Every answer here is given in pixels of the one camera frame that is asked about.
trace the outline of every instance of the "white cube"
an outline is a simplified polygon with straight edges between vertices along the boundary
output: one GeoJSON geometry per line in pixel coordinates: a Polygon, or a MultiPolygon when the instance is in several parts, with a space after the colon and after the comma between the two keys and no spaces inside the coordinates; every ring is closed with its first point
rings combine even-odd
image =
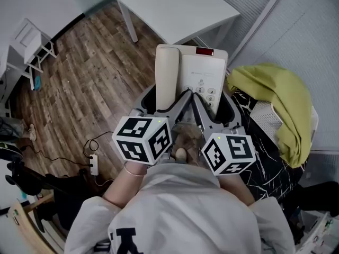
{"type": "Polygon", "coordinates": [[[166,117],[123,116],[112,139],[126,161],[154,165],[172,144],[166,117]]]}
{"type": "Polygon", "coordinates": [[[214,175],[239,174],[256,160],[249,135],[213,133],[202,154],[214,175]]]}

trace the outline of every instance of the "power strip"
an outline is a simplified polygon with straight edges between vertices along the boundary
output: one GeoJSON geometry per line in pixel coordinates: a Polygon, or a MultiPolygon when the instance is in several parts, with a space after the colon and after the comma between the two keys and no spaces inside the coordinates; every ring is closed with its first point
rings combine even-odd
{"type": "Polygon", "coordinates": [[[99,163],[97,160],[97,155],[90,155],[92,158],[90,159],[91,166],[91,175],[97,176],[99,175],[99,163]]]}

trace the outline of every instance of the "table leg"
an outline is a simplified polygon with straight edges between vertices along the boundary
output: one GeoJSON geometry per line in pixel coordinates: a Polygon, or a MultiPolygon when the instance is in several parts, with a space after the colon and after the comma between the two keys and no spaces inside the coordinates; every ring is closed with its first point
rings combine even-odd
{"type": "Polygon", "coordinates": [[[217,48],[219,46],[219,44],[221,43],[221,41],[224,39],[227,32],[231,28],[233,21],[234,21],[234,18],[232,20],[229,20],[227,23],[224,23],[223,25],[220,26],[218,34],[217,34],[216,38],[214,39],[214,43],[213,43],[214,48],[217,48]]]}
{"type": "Polygon", "coordinates": [[[134,26],[133,26],[133,23],[132,23],[132,20],[131,20],[131,16],[129,15],[128,8],[124,4],[122,4],[119,0],[118,0],[118,4],[119,4],[120,10],[121,10],[121,14],[123,16],[123,19],[126,23],[128,32],[129,32],[129,34],[132,38],[132,41],[137,42],[138,37],[137,37],[136,31],[134,30],[134,26]]]}

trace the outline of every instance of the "bracelet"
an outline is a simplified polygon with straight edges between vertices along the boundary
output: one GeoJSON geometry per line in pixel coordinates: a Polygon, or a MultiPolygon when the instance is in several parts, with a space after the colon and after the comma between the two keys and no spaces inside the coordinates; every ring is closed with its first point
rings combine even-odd
{"type": "Polygon", "coordinates": [[[133,176],[136,176],[136,177],[144,177],[145,175],[139,175],[139,174],[134,174],[134,173],[132,173],[132,172],[130,172],[128,169],[127,169],[127,167],[126,167],[126,163],[125,164],[123,164],[123,168],[124,168],[124,170],[126,170],[126,172],[128,173],[128,174],[130,174],[130,175],[133,175],[133,176]]]}

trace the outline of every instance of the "black cable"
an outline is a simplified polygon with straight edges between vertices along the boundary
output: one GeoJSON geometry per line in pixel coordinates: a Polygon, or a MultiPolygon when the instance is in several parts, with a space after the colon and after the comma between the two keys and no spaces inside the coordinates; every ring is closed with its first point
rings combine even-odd
{"type": "Polygon", "coordinates": [[[20,150],[21,150],[21,151],[24,151],[27,147],[30,147],[31,150],[32,150],[36,155],[37,155],[38,153],[41,153],[42,156],[44,156],[46,159],[48,159],[48,160],[50,160],[50,161],[52,161],[52,162],[55,161],[55,160],[58,160],[58,159],[63,159],[63,160],[69,161],[69,162],[71,162],[71,163],[74,163],[74,164],[76,164],[76,165],[80,165],[80,166],[84,166],[84,167],[87,167],[87,166],[91,167],[91,166],[92,166],[92,165],[90,165],[90,164],[86,165],[86,164],[82,164],[82,163],[78,163],[78,162],[73,162],[72,160],[66,159],[66,158],[64,158],[64,157],[58,157],[58,158],[55,158],[55,159],[51,159],[51,158],[45,156],[41,150],[35,151],[34,148],[33,148],[31,145],[23,146],[20,150]]]}
{"type": "Polygon", "coordinates": [[[96,138],[88,139],[88,140],[86,141],[86,143],[85,143],[84,146],[83,146],[83,154],[84,154],[85,157],[87,157],[88,159],[91,159],[91,158],[92,158],[91,156],[87,156],[87,154],[86,154],[86,152],[85,152],[85,147],[86,147],[87,143],[90,143],[88,147],[90,148],[91,151],[97,151],[98,148],[99,148],[99,144],[98,144],[98,142],[95,141],[95,139],[98,139],[99,137],[102,137],[103,135],[105,135],[105,134],[107,134],[107,133],[114,133],[114,132],[112,132],[112,131],[107,131],[107,132],[104,132],[104,133],[98,135],[96,138]],[[96,144],[96,148],[95,148],[95,149],[92,149],[92,147],[91,147],[92,142],[94,142],[94,143],[96,144]]]}
{"type": "Polygon", "coordinates": [[[6,75],[6,72],[5,72],[5,89],[4,89],[4,93],[3,93],[3,95],[2,95],[2,97],[1,97],[1,99],[0,99],[0,101],[2,101],[2,99],[4,98],[5,93],[6,93],[6,89],[7,89],[7,75],[6,75]]]}

